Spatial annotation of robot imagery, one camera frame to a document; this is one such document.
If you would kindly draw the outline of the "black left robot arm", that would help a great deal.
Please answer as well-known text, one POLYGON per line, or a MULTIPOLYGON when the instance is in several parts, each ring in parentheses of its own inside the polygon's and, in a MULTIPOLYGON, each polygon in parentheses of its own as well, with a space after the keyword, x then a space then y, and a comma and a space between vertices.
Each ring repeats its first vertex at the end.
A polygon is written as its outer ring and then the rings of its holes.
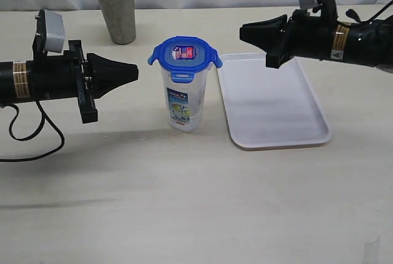
POLYGON ((62 55, 48 55, 33 45, 31 61, 1 63, 1 104, 77 98, 82 123, 98 121, 95 100, 138 79, 137 65, 84 53, 70 40, 62 55))

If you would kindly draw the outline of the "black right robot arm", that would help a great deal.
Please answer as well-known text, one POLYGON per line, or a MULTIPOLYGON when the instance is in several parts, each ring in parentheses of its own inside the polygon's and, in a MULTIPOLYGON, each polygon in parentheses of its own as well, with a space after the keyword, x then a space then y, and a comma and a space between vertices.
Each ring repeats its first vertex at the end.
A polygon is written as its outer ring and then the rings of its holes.
POLYGON ((266 53, 265 65, 280 68, 294 57, 358 64, 392 72, 392 22, 325 21, 307 10, 291 16, 246 23, 239 29, 241 41, 266 53))

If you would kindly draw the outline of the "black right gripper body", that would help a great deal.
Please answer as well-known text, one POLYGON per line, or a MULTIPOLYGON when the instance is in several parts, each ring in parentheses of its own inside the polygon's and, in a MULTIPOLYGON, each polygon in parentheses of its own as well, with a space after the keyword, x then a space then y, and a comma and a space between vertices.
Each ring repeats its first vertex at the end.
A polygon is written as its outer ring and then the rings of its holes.
POLYGON ((296 56, 329 60, 337 26, 336 15, 318 17, 306 10, 295 10, 291 17, 275 18, 268 27, 266 67, 280 68, 296 56))

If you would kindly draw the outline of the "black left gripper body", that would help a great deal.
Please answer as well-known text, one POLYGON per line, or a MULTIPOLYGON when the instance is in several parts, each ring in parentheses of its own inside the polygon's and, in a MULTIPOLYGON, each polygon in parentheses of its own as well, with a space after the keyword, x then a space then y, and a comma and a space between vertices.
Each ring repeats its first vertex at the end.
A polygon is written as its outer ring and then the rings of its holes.
POLYGON ((98 121, 92 91, 93 77, 84 58, 82 41, 68 41, 62 55, 48 56, 33 43, 33 60, 28 63, 31 101, 76 98, 83 123, 98 121))

